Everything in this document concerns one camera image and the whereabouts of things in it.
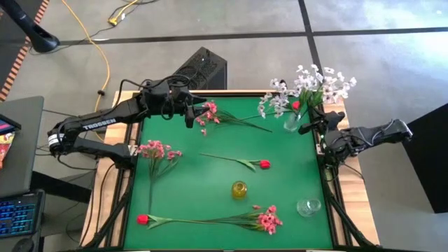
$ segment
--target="glass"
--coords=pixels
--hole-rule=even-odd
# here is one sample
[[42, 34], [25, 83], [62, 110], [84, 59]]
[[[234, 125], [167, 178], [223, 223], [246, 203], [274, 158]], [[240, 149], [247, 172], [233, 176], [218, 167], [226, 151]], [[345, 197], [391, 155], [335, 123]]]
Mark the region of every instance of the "glass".
[[247, 185], [243, 181], [237, 181], [232, 185], [232, 197], [236, 200], [242, 200], [247, 194]]
[[296, 113], [290, 113], [288, 119], [283, 124], [283, 128], [289, 132], [294, 132], [299, 127], [299, 121], [302, 116]]
[[304, 199], [297, 203], [297, 212], [303, 217], [313, 216], [321, 210], [321, 202], [318, 199]]

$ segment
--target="yellow glass jar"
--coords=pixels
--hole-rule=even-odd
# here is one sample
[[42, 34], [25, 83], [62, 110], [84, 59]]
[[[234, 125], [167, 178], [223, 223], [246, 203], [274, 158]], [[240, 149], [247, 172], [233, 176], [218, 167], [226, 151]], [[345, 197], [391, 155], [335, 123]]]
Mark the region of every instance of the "yellow glass jar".
[[247, 185], [243, 181], [237, 181], [232, 185], [232, 197], [236, 200], [242, 200], [247, 194]]

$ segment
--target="table leg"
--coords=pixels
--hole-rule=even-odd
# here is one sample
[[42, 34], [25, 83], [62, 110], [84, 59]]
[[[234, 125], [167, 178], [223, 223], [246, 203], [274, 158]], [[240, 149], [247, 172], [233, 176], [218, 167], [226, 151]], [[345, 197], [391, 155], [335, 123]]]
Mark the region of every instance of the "table leg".
[[74, 185], [37, 171], [33, 171], [31, 177], [30, 190], [33, 189], [42, 189], [50, 195], [56, 195], [86, 204], [89, 203], [90, 193], [92, 192], [82, 186]]

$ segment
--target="wooden table edge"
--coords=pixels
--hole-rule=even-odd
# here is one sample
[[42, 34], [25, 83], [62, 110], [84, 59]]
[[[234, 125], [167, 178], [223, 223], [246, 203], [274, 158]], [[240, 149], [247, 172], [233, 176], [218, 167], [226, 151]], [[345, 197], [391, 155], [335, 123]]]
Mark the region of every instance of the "wooden table edge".
[[[127, 99], [132, 98], [133, 94], [137, 91], [123, 91], [120, 97], [120, 101], [125, 101]], [[258, 93], [265, 93], [265, 92], [273, 92], [273, 90], [191, 90], [191, 93], [196, 95], [201, 94], [258, 94]], [[115, 103], [115, 100], [118, 97], [118, 91], [115, 93], [115, 98], [113, 101], [113, 104]], [[344, 102], [341, 101], [337, 104], [324, 104], [325, 111], [343, 111], [347, 114], [344, 107]], [[135, 139], [137, 135], [137, 125], [134, 124], [132, 126], [132, 133], [131, 133], [131, 139]], [[343, 121], [339, 124], [339, 128], [346, 128], [349, 126], [349, 121], [347, 116]], [[107, 127], [106, 136], [104, 138], [104, 142], [106, 144], [117, 144], [117, 143], [123, 143], [125, 140], [125, 130], [126, 130], [126, 124], [118, 123], [115, 125], [111, 125]], [[346, 163], [353, 167], [354, 169], [361, 172], [361, 168], [359, 165], [359, 161], [357, 157], [351, 157], [349, 158]], [[81, 245], [85, 245], [88, 243], [92, 238], [93, 234], [95, 233], [95, 230], [97, 228], [97, 218], [98, 218], [98, 210], [99, 210], [99, 187], [101, 185], [101, 182], [103, 180], [103, 177], [106, 173], [106, 170], [111, 166], [112, 161], [108, 158], [102, 158], [98, 162], [97, 166], [97, 174], [95, 176], [95, 187], [94, 191], [92, 192], [92, 195], [94, 195], [94, 205], [92, 210], [92, 221], [89, 225], [89, 229], [86, 230], [88, 223], [89, 223], [89, 217], [90, 217], [90, 210], [91, 210], [91, 203], [92, 203], [92, 197], [90, 198], [89, 207], [87, 208], [87, 214], [84, 222], [84, 228], [83, 228], [83, 235], [85, 232], [87, 232], [85, 236], [85, 241]], [[108, 176], [104, 182], [104, 189], [103, 189], [103, 195], [102, 195], [102, 201], [101, 201], [101, 213], [99, 215], [99, 228], [103, 225], [105, 220], [109, 217], [109, 214], [111, 213], [111, 206], [113, 201], [113, 194], [115, 191], [115, 186], [118, 178], [118, 170], [115, 168], [112, 168], [112, 170], [108, 173]], [[123, 185], [125, 186], [127, 184], [128, 178], [127, 176], [123, 177]], [[377, 231], [375, 227], [375, 223], [373, 221], [372, 211], [369, 204], [369, 199], [367, 196], [367, 192], [365, 189], [365, 184], [362, 178], [357, 175], [355, 172], [351, 171], [350, 169], [345, 169], [343, 167], [339, 168], [339, 183], [341, 185], [342, 190], [342, 196], [344, 198], [344, 204], [346, 208], [346, 212], [352, 219], [352, 221], [356, 224], [358, 229], [365, 235], [367, 239], [369, 239], [374, 244], [379, 244]], [[344, 241], [344, 233], [342, 229], [342, 223], [340, 218], [335, 213], [334, 209], [333, 212], [333, 218], [335, 219], [335, 228], [337, 233], [337, 240], [339, 244], [345, 244]], [[112, 233], [112, 246], [117, 246], [118, 241], [120, 239], [120, 228], [121, 228], [121, 222], [123, 221], [123, 211], [120, 213], [120, 215], [117, 217]]]

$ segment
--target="glass vase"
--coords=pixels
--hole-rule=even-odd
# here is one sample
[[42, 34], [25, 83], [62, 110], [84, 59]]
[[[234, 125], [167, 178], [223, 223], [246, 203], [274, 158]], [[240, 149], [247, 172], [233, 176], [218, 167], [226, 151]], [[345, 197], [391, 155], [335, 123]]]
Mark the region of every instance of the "glass vase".
[[283, 128], [289, 132], [294, 132], [299, 127], [299, 121], [301, 119], [300, 113], [290, 113], [288, 119], [283, 124]]

